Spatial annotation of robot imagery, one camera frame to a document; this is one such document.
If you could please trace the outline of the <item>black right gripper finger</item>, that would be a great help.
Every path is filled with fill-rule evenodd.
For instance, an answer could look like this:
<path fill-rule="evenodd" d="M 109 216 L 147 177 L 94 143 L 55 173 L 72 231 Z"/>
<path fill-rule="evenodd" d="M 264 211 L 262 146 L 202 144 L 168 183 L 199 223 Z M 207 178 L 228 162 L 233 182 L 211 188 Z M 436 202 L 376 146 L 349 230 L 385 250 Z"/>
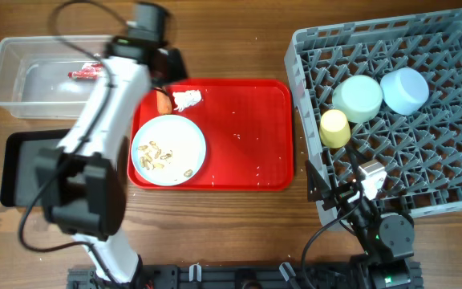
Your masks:
<path fill-rule="evenodd" d="M 353 169 L 357 169 L 360 165 L 363 165 L 369 161 L 366 156 L 364 156 L 351 144 L 346 144 L 345 150 Z"/>
<path fill-rule="evenodd" d="M 305 162 L 307 176 L 307 201 L 323 201 L 330 196 L 330 187 L 310 161 Z"/>

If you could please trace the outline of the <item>yellow plastic cup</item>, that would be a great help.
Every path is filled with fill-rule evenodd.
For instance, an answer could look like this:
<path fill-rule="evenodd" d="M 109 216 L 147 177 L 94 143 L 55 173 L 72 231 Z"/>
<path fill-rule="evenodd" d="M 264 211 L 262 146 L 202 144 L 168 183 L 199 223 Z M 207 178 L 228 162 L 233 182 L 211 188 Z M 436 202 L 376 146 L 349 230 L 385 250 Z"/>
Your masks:
<path fill-rule="evenodd" d="M 337 109 L 326 111 L 321 118 L 319 134 L 322 144 L 328 148 L 344 146 L 351 138 L 346 115 Z"/>

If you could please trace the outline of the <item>white tissue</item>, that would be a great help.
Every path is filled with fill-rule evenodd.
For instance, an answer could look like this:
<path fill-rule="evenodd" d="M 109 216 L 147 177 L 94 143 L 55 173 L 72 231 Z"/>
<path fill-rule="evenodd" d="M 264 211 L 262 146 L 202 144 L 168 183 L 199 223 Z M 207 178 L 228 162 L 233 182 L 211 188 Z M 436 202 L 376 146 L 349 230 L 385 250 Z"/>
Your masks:
<path fill-rule="evenodd" d="M 202 100 L 202 95 L 199 90 L 188 90 L 186 92 L 173 92 L 172 94 L 175 110 L 183 112 L 186 108 L 198 104 Z"/>

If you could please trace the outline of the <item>orange carrot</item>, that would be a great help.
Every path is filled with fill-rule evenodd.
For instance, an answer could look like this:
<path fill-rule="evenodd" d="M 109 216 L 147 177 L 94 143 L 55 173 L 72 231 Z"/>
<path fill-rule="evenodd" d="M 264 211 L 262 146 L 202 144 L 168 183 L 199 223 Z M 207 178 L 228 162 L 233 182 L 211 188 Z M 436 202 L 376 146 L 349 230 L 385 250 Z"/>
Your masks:
<path fill-rule="evenodd" d="M 156 106 L 160 115 L 168 115 L 172 113 L 172 102 L 164 90 L 156 91 Z"/>

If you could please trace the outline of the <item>mint green bowl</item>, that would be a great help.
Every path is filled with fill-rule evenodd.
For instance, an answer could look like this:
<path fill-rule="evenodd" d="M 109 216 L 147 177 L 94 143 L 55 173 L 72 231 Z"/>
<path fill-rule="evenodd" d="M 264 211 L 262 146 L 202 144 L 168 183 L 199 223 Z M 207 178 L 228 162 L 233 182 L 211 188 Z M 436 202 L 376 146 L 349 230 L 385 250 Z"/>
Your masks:
<path fill-rule="evenodd" d="M 352 123 L 373 119 L 382 102 L 382 88 L 376 80 L 366 75 L 351 76 L 341 82 L 332 95 L 333 107 L 343 112 Z"/>

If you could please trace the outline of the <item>red snack wrapper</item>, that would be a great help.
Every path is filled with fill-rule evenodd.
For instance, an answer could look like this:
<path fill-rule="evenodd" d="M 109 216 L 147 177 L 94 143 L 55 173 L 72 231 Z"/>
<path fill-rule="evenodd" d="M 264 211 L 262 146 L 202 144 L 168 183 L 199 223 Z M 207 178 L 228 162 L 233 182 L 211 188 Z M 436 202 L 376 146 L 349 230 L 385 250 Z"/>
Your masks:
<path fill-rule="evenodd" d="M 71 79 L 97 79 L 103 73 L 102 63 L 85 63 L 78 71 L 67 74 Z"/>

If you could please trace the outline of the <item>light blue bowl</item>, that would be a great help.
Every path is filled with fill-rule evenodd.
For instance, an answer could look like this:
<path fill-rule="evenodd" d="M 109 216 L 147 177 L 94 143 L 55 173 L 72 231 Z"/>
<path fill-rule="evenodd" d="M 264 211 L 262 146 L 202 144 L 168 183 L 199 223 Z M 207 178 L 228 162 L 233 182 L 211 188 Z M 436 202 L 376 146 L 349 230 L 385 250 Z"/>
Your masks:
<path fill-rule="evenodd" d="M 409 116 L 418 111 L 429 97 L 426 79 L 409 67 L 386 74 L 380 81 L 383 100 L 394 112 Z"/>

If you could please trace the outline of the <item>light blue plate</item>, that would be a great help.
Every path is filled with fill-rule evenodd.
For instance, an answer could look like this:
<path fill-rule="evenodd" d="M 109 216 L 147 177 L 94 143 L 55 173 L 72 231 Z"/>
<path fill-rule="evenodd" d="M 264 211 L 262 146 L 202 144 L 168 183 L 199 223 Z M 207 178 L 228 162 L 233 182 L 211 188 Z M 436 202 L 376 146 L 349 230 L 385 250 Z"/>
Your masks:
<path fill-rule="evenodd" d="M 148 183 L 174 186 L 194 178 L 206 153 L 205 137 L 194 122 L 183 116 L 164 115 L 138 129 L 130 158 L 132 168 Z"/>

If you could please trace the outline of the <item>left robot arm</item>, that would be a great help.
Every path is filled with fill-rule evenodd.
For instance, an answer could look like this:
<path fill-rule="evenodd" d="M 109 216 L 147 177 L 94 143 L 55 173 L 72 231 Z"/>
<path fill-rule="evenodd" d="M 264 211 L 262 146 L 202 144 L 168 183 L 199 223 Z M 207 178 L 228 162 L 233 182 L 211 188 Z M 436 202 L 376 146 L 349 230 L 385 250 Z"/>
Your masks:
<path fill-rule="evenodd" d="M 141 257 L 121 228 L 127 204 L 119 162 L 125 158 L 132 114 L 150 92 L 187 79 L 181 53 L 165 38 L 168 10 L 138 2 L 133 22 L 121 21 L 123 36 L 106 43 L 102 56 L 84 50 L 57 28 L 62 4 L 48 18 L 55 39 L 93 58 L 103 68 L 75 125 L 54 149 L 35 161 L 44 218 L 72 236 L 65 248 L 83 246 L 95 264 L 95 287 L 145 288 Z"/>

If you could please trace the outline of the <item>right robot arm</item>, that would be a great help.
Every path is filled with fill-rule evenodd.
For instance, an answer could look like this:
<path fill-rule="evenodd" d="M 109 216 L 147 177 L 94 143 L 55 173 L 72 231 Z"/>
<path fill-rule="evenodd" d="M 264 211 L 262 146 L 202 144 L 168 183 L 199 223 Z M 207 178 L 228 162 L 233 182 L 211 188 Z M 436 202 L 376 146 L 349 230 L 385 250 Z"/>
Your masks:
<path fill-rule="evenodd" d="M 312 244 L 332 226 L 346 221 L 358 239 L 363 253 L 351 257 L 351 277 L 361 288 L 414 288 L 419 285 L 411 272 L 414 255 L 415 223 L 411 215 L 391 211 L 382 214 L 373 200 L 382 188 L 387 171 L 376 159 L 368 160 L 352 145 L 345 146 L 355 178 L 345 185 L 328 185 L 321 173 L 306 162 L 307 198 L 322 201 L 322 208 L 335 208 L 337 217 L 322 226 L 304 246 L 301 257 L 302 276 L 311 288 L 306 256 Z"/>

